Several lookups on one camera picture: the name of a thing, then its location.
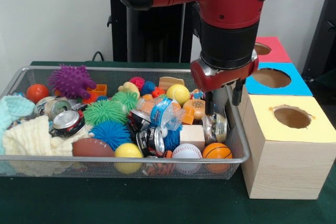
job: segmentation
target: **green spiky ball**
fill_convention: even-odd
[[[134,92],[119,91],[112,98],[112,101],[119,102],[123,107],[124,113],[128,114],[137,107],[138,95]]]
[[[87,124],[96,126],[102,122],[113,121],[125,124],[127,117],[119,102],[102,100],[92,103],[83,112]]]

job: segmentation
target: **yellow ball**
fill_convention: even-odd
[[[175,84],[167,90],[167,97],[176,100],[181,106],[183,106],[183,104],[190,99],[190,93],[185,86]]]
[[[125,143],[120,145],[117,149],[115,149],[115,157],[143,157],[139,148],[132,143]],[[136,173],[142,163],[114,163],[115,168],[118,172],[123,174],[132,174]]]

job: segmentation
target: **metal basket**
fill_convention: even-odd
[[[26,67],[18,70],[2,96],[14,92],[26,92],[35,83],[47,85],[47,78],[59,67]],[[189,90],[196,85],[189,70],[134,69],[134,68],[87,68],[92,79],[108,85],[108,96],[118,91],[118,86],[134,76],[159,82],[160,77],[171,76],[185,80]],[[233,159],[177,159],[177,158],[107,158],[107,157],[61,157],[61,156],[0,156],[0,176],[18,177],[84,177],[84,178],[199,178],[230,179],[240,163],[250,155],[244,128],[238,110],[231,106],[232,91],[229,87],[214,92],[215,111],[225,114],[229,130],[225,144],[231,149]],[[120,173],[140,169],[131,174]],[[159,175],[150,176],[146,170],[155,167]],[[193,174],[183,170],[197,170]]]

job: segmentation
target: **white baseball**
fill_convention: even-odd
[[[202,158],[201,151],[193,144],[181,144],[174,151],[172,158]],[[201,164],[177,164],[176,170],[185,175],[196,173]]]

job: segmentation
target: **box with round hole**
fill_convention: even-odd
[[[238,110],[242,119],[249,94],[307,95],[308,86],[292,63],[260,63],[257,72],[246,79]]]
[[[318,198],[336,157],[336,130],[314,97],[250,95],[243,125],[250,198]]]
[[[259,62],[292,62],[277,37],[257,37],[254,49]]]

